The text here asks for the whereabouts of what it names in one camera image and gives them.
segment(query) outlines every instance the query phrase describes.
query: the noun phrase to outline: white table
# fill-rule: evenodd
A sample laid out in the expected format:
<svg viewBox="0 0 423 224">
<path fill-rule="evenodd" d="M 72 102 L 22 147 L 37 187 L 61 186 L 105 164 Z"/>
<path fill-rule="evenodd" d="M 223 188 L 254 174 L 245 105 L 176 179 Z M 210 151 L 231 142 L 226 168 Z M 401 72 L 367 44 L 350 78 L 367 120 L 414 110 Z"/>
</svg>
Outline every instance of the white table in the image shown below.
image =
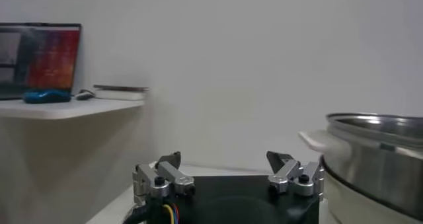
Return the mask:
<svg viewBox="0 0 423 224">
<path fill-rule="evenodd" d="M 269 172 L 251 172 L 223 170 L 215 168 L 180 166 L 180 170 L 191 176 L 225 176 L 225 175 L 261 175 Z M 103 210 L 98 212 L 87 224 L 121 224 L 125 214 L 134 205 L 134 193 L 132 187 L 118 196 L 108 204 Z M 321 202 L 319 223 L 332 223 L 327 211 L 327 201 Z"/>
</svg>

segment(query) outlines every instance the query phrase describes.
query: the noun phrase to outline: screw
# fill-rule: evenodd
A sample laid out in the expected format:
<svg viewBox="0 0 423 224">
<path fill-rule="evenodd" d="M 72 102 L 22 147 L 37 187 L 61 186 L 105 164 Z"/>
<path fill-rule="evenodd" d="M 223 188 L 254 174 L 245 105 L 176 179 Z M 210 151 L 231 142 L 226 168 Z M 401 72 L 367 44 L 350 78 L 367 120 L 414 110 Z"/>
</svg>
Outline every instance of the screw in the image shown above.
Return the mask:
<svg viewBox="0 0 423 224">
<path fill-rule="evenodd" d="M 162 176 L 157 176 L 154 178 L 154 185 L 156 186 L 163 186 L 165 184 L 165 178 Z"/>
<path fill-rule="evenodd" d="M 310 178 L 309 178 L 309 176 L 308 175 L 306 175 L 306 174 L 302 174 L 299 178 L 298 178 L 298 182 L 300 183 L 300 184 L 306 184 L 306 183 L 308 183 L 310 181 Z"/>
</svg>

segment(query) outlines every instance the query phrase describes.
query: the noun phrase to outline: cable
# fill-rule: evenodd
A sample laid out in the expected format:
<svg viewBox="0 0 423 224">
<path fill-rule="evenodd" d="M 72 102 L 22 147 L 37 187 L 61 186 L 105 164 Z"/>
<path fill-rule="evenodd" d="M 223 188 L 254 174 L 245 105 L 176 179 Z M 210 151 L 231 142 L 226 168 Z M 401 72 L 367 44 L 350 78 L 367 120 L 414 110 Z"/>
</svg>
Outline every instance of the cable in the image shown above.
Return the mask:
<svg viewBox="0 0 423 224">
<path fill-rule="evenodd" d="M 169 214 L 171 215 L 171 224 L 174 224 L 174 216 L 173 216 L 172 208 L 170 207 L 170 205 L 163 205 L 163 207 L 169 211 Z"/>
<path fill-rule="evenodd" d="M 174 224 L 178 224 L 179 220 L 175 210 L 173 210 L 173 214 L 174 214 Z"/>
<path fill-rule="evenodd" d="M 176 219 L 178 220 L 176 224 L 178 224 L 179 223 L 179 209 L 175 203 L 173 203 L 172 206 L 173 206 L 174 212 L 176 213 Z"/>
</svg>

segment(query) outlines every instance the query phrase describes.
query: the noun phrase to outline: pot handle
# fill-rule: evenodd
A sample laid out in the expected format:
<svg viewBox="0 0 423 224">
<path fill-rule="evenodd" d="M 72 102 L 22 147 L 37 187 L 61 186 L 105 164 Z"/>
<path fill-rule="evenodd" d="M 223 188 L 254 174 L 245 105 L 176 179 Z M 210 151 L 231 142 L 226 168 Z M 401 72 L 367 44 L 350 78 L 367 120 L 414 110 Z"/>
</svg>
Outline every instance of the pot handle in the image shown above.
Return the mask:
<svg viewBox="0 0 423 224">
<path fill-rule="evenodd" d="M 345 161 L 351 157 L 351 145 L 329 134 L 326 130 L 300 131 L 298 136 L 310 149 L 324 155 L 331 155 Z"/>
</svg>

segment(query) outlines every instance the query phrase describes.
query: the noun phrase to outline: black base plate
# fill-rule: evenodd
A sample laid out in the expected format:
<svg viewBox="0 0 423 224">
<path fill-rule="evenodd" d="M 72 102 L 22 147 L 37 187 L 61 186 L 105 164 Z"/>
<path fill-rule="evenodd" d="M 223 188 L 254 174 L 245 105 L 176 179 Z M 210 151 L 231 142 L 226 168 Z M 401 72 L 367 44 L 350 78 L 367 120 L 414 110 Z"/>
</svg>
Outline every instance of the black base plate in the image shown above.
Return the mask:
<svg viewBox="0 0 423 224">
<path fill-rule="evenodd" d="M 319 197 L 273 196 L 267 176 L 196 176 L 196 195 L 175 197 L 180 224 L 318 224 Z"/>
</svg>

